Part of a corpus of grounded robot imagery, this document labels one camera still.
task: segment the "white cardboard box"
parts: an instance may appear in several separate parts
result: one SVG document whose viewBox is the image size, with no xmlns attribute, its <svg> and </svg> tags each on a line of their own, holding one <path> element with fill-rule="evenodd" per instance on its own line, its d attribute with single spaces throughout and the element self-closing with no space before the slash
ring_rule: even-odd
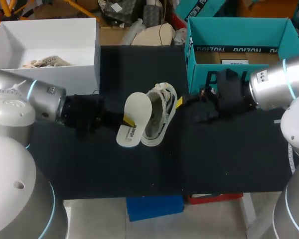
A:
<svg viewBox="0 0 299 239">
<path fill-rule="evenodd" d="M 52 55 L 74 66 L 22 68 L 31 60 Z M 94 18 L 2 22 L 0 69 L 64 87 L 67 95 L 98 94 L 98 24 Z"/>
</svg>

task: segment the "black tabletop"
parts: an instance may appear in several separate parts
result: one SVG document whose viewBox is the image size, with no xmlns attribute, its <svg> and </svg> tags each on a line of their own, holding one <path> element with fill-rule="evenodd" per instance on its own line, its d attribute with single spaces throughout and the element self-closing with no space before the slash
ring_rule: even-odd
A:
<svg viewBox="0 0 299 239">
<path fill-rule="evenodd" d="M 101 48 L 100 93 L 107 109 L 122 112 L 131 93 L 160 82 L 188 94 L 182 46 Z M 37 123 L 30 152 L 62 199 L 283 190 L 292 175 L 288 144 L 274 124 L 283 111 L 193 123 L 211 107 L 177 112 L 157 147 L 122 148 L 106 128 L 80 142 L 73 129 Z"/>
</svg>

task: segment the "teal cardboard box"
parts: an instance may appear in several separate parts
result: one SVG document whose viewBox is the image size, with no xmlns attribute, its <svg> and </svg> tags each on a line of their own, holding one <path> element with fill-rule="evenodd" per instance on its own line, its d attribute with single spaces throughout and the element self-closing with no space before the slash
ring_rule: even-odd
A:
<svg viewBox="0 0 299 239">
<path fill-rule="evenodd" d="M 185 60 L 191 94 L 206 81 L 217 89 L 217 71 L 230 68 L 249 80 L 251 72 L 297 55 L 299 37 L 287 18 L 191 17 L 187 24 Z"/>
<path fill-rule="evenodd" d="M 176 14 L 188 22 L 190 17 L 213 17 L 225 0 L 181 0 L 176 8 Z"/>
</svg>

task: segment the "sneaker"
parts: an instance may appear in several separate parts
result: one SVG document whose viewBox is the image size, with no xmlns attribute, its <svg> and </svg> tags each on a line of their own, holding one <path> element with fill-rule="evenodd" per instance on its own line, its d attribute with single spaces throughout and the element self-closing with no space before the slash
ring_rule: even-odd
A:
<svg viewBox="0 0 299 239">
<path fill-rule="evenodd" d="M 151 104 L 151 118 L 143 132 L 141 142 L 146 146 L 159 145 L 166 129 L 172 120 L 177 105 L 177 94 L 174 87 L 169 83 L 156 84 L 155 87 L 147 93 Z"/>
<path fill-rule="evenodd" d="M 57 67 L 57 66 L 73 66 L 58 56 L 45 57 L 42 60 L 32 60 L 23 65 L 23 68 L 40 68 L 40 67 Z"/>
</svg>

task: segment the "white floor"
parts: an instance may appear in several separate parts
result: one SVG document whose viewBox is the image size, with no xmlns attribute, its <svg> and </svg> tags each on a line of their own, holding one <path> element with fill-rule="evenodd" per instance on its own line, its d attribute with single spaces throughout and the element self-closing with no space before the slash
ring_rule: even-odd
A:
<svg viewBox="0 0 299 239">
<path fill-rule="evenodd" d="M 252 194 L 256 214 L 276 193 Z M 130 222 L 125 198 L 70 200 L 68 239 L 245 239 L 238 201 L 187 205 L 183 213 Z M 264 239 L 274 239 L 273 230 Z"/>
</svg>

